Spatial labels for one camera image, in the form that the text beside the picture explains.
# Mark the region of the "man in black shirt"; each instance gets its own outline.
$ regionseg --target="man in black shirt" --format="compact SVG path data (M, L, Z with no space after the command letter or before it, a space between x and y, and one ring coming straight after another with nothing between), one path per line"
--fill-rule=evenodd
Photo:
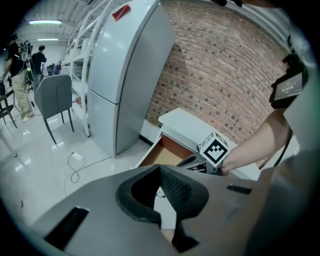
M38 86L41 83L41 77L42 77L42 73L41 73L41 63L42 62L46 62L47 59L44 55L44 50L45 50L45 46L44 45L40 45L39 46L39 51L32 54L32 64L33 64L33 70L35 73L35 81L33 84L33 92L36 93L36 90L38 88Z
M21 59L22 49L16 40L17 35L15 34L9 39L8 58L4 74L0 79L3 81L10 71L12 87L20 109L20 117L23 122L26 122L34 116L34 113L26 91L27 64Z

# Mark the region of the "red tag on refrigerator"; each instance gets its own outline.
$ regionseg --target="red tag on refrigerator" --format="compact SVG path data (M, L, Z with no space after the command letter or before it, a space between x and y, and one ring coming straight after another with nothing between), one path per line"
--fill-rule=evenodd
M117 10L115 13L112 14L113 18L117 22L123 15L125 15L127 12L131 10L129 4L126 4L125 6L122 6L119 10Z

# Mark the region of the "cube with qr marker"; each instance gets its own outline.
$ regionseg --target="cube with qr marker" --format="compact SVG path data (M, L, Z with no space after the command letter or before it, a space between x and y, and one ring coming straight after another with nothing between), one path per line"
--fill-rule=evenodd
M199 148L200 155L214 168L219 166L230 152L227 142L216 132L212 132Z

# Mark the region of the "white refrigerator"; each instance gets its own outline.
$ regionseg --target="white refrigerator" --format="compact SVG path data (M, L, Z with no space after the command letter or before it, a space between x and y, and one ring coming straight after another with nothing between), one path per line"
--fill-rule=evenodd
M160 0L134 0L118 21L107 18L88 78L90 132L110 156L134 145L175 42Z

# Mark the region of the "open drawer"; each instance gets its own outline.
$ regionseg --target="open drawer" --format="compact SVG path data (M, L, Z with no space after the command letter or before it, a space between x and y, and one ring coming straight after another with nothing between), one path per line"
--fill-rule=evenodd
M176 166L194 152L161 133L135 168L153 164Z

